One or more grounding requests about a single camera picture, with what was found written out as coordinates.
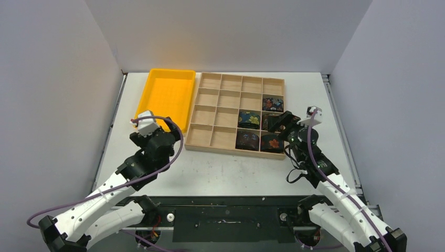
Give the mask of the yellow plastic tray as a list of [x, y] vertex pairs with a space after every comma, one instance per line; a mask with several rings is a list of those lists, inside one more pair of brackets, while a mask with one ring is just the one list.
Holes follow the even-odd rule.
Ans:
[[151, 69], [141, 94], [135, 117], [146, 110], [169, 117], [186, 133], [196, 72], [178, 69]]

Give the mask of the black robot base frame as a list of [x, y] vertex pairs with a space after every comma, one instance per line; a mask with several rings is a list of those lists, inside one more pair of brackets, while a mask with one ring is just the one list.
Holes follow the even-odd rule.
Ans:
[[324, 228], [297, 217], [303, 196], [153, 196], [156, 213], [128, 231], [150, 232], [176, 243], [314, 240], [316, 248], [340, 245]]

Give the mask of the wooden compartment organizer box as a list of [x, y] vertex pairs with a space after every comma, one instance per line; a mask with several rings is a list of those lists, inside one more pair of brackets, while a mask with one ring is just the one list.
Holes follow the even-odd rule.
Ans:
[[[283, 152], [261, 152], [260, 147], [259, 151], [235, 148], [239, 130], [252, 131], [260, 137], [260, 140], [265, 134], [279, 134], [261, 130], [263, 113], [283, 113], [263, 111], [262, 100], [266, 97], [281, 98], [285, 102], [285, 81], [271, 77], [201, 73], [185, 148], [193, 151], [283, 160]], [[240, 111], [259, 114], [260, 129], [239, 128]]]

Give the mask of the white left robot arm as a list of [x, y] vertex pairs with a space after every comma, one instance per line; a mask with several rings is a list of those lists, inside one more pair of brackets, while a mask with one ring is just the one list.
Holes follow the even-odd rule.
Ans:
[[157, 124], [158, 116], [140, 116], [131, 123], [137, 131], [130, 140], [139, 147], [85, 199], [66, 206], [67, 210], [55, 217], [47, 215], [38, 222], [38, 228], [50, 251], [87, 251], [98, 241], [126, 227], [156, 221], [157, 207], [146, 195], [137, 196], [117, 210], [113, 207], [157, 179], [169, 169], [180, 152], [176, 142], [184, 136], [171, 118], [162, 118], [166, 132]]

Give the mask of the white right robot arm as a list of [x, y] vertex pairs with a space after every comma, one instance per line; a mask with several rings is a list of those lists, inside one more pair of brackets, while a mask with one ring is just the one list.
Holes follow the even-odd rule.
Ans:
[[316, 195], [308, 196], [298, 203], [298, 221], [321, 227], [348, 251], [406, 251], [406, 234], [375, 215], [318, 147], [319, 135], [313, 127], [319, 123], [321, 112], [317, 107], [309, 107], [304, 120], [290, 111], [267, 119], [269, 132], [282, 130], [278, 137], [288, 143], [303, 171], [301, 177], [335, 207], [331, 209]]

